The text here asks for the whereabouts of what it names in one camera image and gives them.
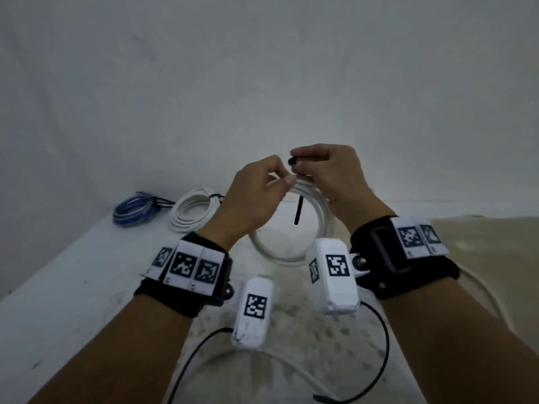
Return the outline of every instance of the black wristband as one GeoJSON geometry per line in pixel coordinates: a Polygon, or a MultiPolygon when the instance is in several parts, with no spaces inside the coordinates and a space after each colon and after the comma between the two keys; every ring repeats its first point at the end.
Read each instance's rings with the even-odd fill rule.
{"type": "MultiPolygon", "coordinates": [[[[229,257],[228,253],[222,247],[213,241],[199,237],[195,232],[187,234],[182,240],[201,245],[204,248],[214,249],[225,254],[226,258],[229,257]]],[[[163,283],[172,259],[170,258],[158,281],[150,278],[143,279],[133,296],[140,294],[148,295],[184,316],[195,318],[202,307],[208,302],[208,297],[163,283]]]]}
{"type": "Polygon", "coordinates": [[[459,268],[445,256],[407,259],[390,218],[363,225],[350,239],[351,252],[365,259],[361,270],[370,271],[356,278],[359,286],[388,299],[441,278],[458,279],[459,268]]]}

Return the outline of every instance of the white sensor box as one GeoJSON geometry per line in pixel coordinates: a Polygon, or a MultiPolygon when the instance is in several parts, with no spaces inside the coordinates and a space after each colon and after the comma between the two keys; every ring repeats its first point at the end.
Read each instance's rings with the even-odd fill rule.
{"type": "Polygon", "coordinates": [[[360,303],[346,244],[336,238],[318,238],[307,250],[311,287],[309,297],[324,314],[355,312],[360,303]]]}
{"type": "Polygon", "coordinates": [[[232,333],[232,343],[244,348],[258,348],[266,340],[273,303],[273,281],[255,277],[241,291],[232,333]]]}

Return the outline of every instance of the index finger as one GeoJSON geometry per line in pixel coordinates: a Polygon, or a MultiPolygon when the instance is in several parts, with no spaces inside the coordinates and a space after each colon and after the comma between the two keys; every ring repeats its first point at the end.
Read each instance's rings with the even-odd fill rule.
{"type": "Polygon", "coordinates": [[[311,146],[301,146],[290,150],[290,154],[295,157],[321,157],[324,160],[329,159],[329,154],[334,144],[317,143],[311,146]]]}
{"type": "Polygon", "coordinates": [[[286,177],[290,173],[285,169],[285,166],[282,163],[281,158],[278,155],[271,155],[265,159],[260,160],[259,162],[266,174],[275,173],[279,177],[286,177]]]}

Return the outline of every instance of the qr code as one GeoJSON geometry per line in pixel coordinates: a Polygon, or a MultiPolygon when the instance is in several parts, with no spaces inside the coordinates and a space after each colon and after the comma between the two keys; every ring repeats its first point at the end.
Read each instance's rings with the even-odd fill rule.
{"type": "Polygon", "coordinates": [[[435,229],[432,228],[432,225],[420,224],[419,227],[421,228],[421,231],[423,231],[423,234],[425,235],[425,238],[429,244],[441,244],[441,240],[436,234],[435,229]]]}
{"type": "Polygon", "coordinates": [[[200,260],[195,273],[195,280],[209,284],[215,283],[217,273],[219,272],[219,266],[220,265],[217,262],[200,260]]]}
{"type": "Polygon", "coordinates": [[[245,305],[245,311],[243,314],[246,316],[256,317],[258,319],[264,319],[266,315],[267,302],[268,298],[264,296],[248,293],[247,304],[245,305]]]}
{"type": "Polygon", "coordinates": [[[329,276],[350,276],[344,255],[326,255],[329,276]]]}
{"type": "Polygon", "coordinates": [[[312,283],[315,283],[320,279],[320,273],[318,272],[318,264],[316,263],[316,258],[313,259],[313,261],[309,264],[309,271],[310,271],[310,281],[312,283]]]}
{"type": "Polygon", "coordinates": [[[402,227],[397,229],[405,248],[422,247],[425,245],[419,231],[415,227],[402,227]]]}
{"type": "Polygon", "coordinates": [[[168,257],[171,255],[171,253],[172,253],[172,248],[166,248],[166,247],[161,248],[161,251],[159,251],[154,261],[152,262],[152,266],[163,268],[166,261],[168,260],[168,257]]]}
{"type": "Polygon", "coordinates": [[[193,269],[197,264],[197,259],[198,258],[195,256],[177,252],[174,261],[172,262],[172,266],[170,267],[170,273],[191,278],[193,269]]]}

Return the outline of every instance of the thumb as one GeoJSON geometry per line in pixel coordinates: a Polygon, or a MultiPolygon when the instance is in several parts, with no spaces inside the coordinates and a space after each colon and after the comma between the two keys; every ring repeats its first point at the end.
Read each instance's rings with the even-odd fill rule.
{"type": "Polygon", "coordinates": [[[292,171],[302,176],[314,176],[320,167],[320,162],[311,162],[309,160],[298,160],[294,164],[292,171]]]}
{"type": "Polygon", "coordinates": [[[269,192],[281,201],[286,193],[295,186],[298,181],[298,177],[294,175],[287,175],[279,180],[276,180],[268,185],[269,192]]]}

